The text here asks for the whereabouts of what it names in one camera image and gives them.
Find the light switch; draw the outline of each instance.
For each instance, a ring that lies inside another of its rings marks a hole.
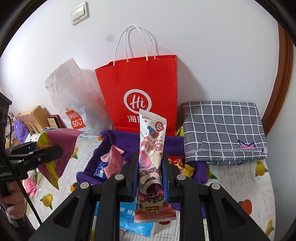
[[[71,11],[72,25],[76,25],[87,18],[89,18],[89,6],[87,2],[80,4]]]

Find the purple plush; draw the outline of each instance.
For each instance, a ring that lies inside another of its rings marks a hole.
[[[30,133],[25,124],[17,119],[14,123],[15,138],[20,144],[24,143],[28,134]]]
[[[94,173],[96,171],[98,162],[101,161],[101,156],[107,154],[110,151],[112,145],[120,148],[124,151],[122,157],[131,161],[133,157],[133,153],[135,151],[140,150],[140,134],[139,133],[131,133],[125,131],[117,131],[117,130],[108,130],[101,132],[101,135],[104,137],[104,140],[100,144],[100,146],[94,150],[94,154],[92,158],[89,160],[85,170],[83,172],[78,172],[76,174],[77,182],[88,182],[90,184],[98,184],[101,183],[100,180],[94,177]],[[166,136],[164,143],[164,152],[168,154],[168,156],[185,156],[184,151],[184,138],[183,137],[172,137]],[[187,163],[192,167],[196,168],[196,171],[193,173],[192,179],[198,183],[206,183],[206,164],[203,161],[193,161]],[[172,203],[172,207],[176,210],[180,210],[179,203]]]

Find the white wall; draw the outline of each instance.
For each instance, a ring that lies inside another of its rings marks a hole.
[[[267,165],[276,203],[276,236],[280,240],[296,219],[296,48],[291,82],[281,112],[267,136]]]
[[[176,54],[178,103],[194,100],[255,102],[262,114],[277,69],[275,20],[252,0],[89,0],[90,18],[71,25],[82,0],[48,0],[22,25],[0,59],[0,85],[14,113],[47,107],[48,75],[74,58],[97,85],[94,69],[113,58],[121,32],[139,24],[155,37],[159,54]],[[134,56],[143,56],[131,33]],[[124,58],[123,45],[117,55]]]

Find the white circle logo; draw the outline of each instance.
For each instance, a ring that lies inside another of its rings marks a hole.
[[[138,114],[139,109],[149,111],[151,109],[151,99],[149,95],[138,89],[129,90],[123,97],[124,104],[131,112]]]

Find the blue tissue package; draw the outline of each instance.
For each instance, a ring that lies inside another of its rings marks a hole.
[[[98,215],[100,202],[97,202],[95,215]],[[146,237],[150,237],[152,235],[153,224],[154,223],[135,223],[134,215],[135,215],[135,207],[136,202],[121,202],[120,203],[120,216],[119,216],[119,226],[122,229],[125,229],[130,232],[134,232],[136,234],[140,234]]]
[[[107,180],[107,176],[104,172],[104,167],[108,166],[108,162],[102,162],[102,161],[99,161],[98,162],[98,167],[94,173],[94,177],[102,180],[102,181],[105,181]]]

